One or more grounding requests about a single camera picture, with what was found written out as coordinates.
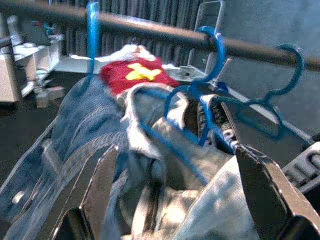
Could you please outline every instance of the gray curtain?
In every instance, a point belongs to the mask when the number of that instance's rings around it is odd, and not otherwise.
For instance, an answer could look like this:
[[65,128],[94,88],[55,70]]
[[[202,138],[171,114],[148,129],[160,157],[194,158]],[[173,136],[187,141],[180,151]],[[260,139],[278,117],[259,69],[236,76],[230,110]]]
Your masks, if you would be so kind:
[[[126,15],[194,30],[198,8],[203,0],[99,0],[99,2],[103,13]],[[85,8],[87,3],[87,0],[60,0],[53,4]],[[60,31],[65,34],[63,51],[65,55],[87,56],[86,31],[74,27],[61,28]],[[110,55],[124,45],[132,43],[134,38],[135,36],[119,36],[116,32],[103,33],[99,54],[101,56]],[[166,64],[182,66],[188,62],[190,50],[181,46],[158,43],[148,39],[136,39],[134,42],[146,46],[152,54],[161,57]]]

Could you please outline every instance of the wall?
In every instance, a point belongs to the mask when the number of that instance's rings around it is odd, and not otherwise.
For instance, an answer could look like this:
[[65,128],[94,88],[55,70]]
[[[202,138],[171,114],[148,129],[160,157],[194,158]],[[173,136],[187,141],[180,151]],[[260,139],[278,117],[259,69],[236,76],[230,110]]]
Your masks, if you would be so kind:
[[[320,58],[319,0],[225,0],[222,33],[227,38],[275,47],[293,43]],[[248,98],[281,88],[294,69],[234,58],[222,80]],[[298,87],[274,103],[288,122],[308,134],[320,132],[320,73],[305,71]]]

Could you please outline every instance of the blue plastic hanger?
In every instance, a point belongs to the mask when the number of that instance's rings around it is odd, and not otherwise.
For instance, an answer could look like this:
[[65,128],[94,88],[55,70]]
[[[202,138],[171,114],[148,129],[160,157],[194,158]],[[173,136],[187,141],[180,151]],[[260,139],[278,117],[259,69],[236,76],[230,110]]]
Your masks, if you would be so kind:
[[[238,99],[235,98],[229,98],[229,97],[223,97],[223,96],[217,96],[214,101],[215,102],[225,102],[225,103],[232,103],[232,104],[237,104],[241,105],[242,108],[237,114],[237,117],[244,123],[258,129],[259,131],[263,132],[267,136],[269,136],[271,139],[274,140],[279,140],[282,138],[284,135],[285,129],[291,130],[293,133],[295,133],[295,130],[288,128],[287,126],[284,125],[284,120],[283,117],[281,116],[280,112],[275,108],[275,106],[271,103],[272,98],[274,97],[279,97],[282,95],[285,95],[292,91],[298,84],[298,81],[303,73],[303,70],[305,68],[305,59],[302,54],[302,49],[300,47],[297,47],[293,44],[284,44],[280,45],[277,48],[294,53],[296,57],[296,70],[293,75],[293,78],[289,82],[287,86],[285,86],[282,89],[276,89],[276,90],[271,90],[269,91],[264,98],[257,98],[253,100],[249,100],[247,102],[241,102]],[[245,110],[248,109],[252,105],[259,105],[269,112],[271,112],[277,119],[278,122],[278,130],[277,133],[273,134],[271,130],[268,128],[258,124],[254,119],[248,117],[245,114]]]
[[210,130],[213,130],[216,134],[216,137],[221,140],[222,143],[226,144],[227,148],[230,148],[228,143],[226,143],[224,136],[222,134],[222,131],[213,123],[212,114],[210,111],[210,106],[202,100],[203,94],[199,91],[198,87],[200,85],[203,85],[204,83],[207,83],[211,81],[212,79],[215,79],[221,70],[224,67],[225,59],[226,59],[226,51],[224,46],[224,41],[221,33],[216,33],[215,29],[213,27],[209,26],[203,26],[197,30],[197,32],[206,33],[209,36],[209,39],[211,42],[215,42],[217,47],[217,61],[216,65],[213,69],[213,71],[205,78],[203,79],[196,79],[191,83],[191,86],[179,86],[176,89],[174,89],[169,96],[166,98],[165,107],[164,107],[164,117],[168,120],[168,114],[170,109],[170,103],[173,99],[173,97],[179,93],[184,92],[187,94],[192,95],[194,98],[196,98],[200,104],[203,107],[204,114],[206,117],[206,124],[204,127],[204,131],[202,134],[202,137],[198,141],[198,144],[200,146],[203,146],[208,138],[208,133]]
[[99,2],[91,1],[87,4],[87,32],[88,32],[88,57],[90,58],[88,65],[89,79],[94,76],[95,58],[99,49]]

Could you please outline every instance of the red shirt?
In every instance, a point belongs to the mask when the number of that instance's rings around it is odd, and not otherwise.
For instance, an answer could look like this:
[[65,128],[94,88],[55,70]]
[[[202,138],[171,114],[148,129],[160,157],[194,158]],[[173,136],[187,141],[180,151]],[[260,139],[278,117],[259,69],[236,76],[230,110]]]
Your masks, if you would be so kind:
[[176,80],[166,74],[159,57],[155,61],[148,61],[143,58],[135,61],[115,61],[104,66],[100,75],[114,94],[120,94],[122,91],[141,83],[162,83],[172,87],[179,86]]

